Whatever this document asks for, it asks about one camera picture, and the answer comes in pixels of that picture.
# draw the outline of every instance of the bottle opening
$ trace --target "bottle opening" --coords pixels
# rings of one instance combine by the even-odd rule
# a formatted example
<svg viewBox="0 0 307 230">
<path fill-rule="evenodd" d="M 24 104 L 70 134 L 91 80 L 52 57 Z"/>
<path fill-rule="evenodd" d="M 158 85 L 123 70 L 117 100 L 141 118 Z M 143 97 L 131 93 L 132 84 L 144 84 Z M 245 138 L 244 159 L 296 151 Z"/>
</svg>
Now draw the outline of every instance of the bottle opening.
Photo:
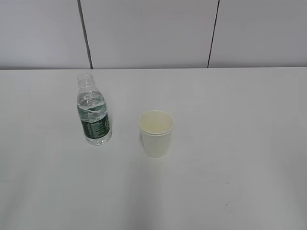
<svg viewBox="0 0 307 230">
<path fill-rule="evenodd" d="M 95 85 L 93 76 L 89 73 L 78 76 L 78 84 L 80 88 L 86 88 Z"/>
</svg>

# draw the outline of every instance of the table surface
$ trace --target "table surface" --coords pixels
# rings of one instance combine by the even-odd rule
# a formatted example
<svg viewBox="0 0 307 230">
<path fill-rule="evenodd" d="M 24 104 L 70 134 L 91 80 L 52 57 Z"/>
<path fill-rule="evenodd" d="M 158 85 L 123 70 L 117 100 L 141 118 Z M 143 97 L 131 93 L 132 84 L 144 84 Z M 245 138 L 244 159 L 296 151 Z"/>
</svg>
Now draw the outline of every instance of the table surface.
<svg viewBox="0 0 307 230">
<path fill-rule="evenodd" d="M 76 110 L 93 74 L 113 136 Z M 1 230 L 307 228 L 307 68 L 1 70 Z M 147 157 L 139 115 L 175 120 Z"/>
</svg>

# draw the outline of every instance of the water bottle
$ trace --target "water bottle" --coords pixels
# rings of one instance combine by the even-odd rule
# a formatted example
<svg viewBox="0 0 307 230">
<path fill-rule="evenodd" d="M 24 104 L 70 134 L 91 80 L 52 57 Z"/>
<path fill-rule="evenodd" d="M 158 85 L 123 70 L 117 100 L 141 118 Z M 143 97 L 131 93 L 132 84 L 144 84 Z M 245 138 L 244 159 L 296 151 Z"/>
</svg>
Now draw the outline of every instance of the water bottle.
<svg viewBox="0 0 307 230">
<path fill-rule="evenodd" d="M 80 75 L 78 84 L 77 109 L 85 138 L 92 145 L 102 145 L 112 135 L 105 99 L 91 74 Z"/>
</svg>

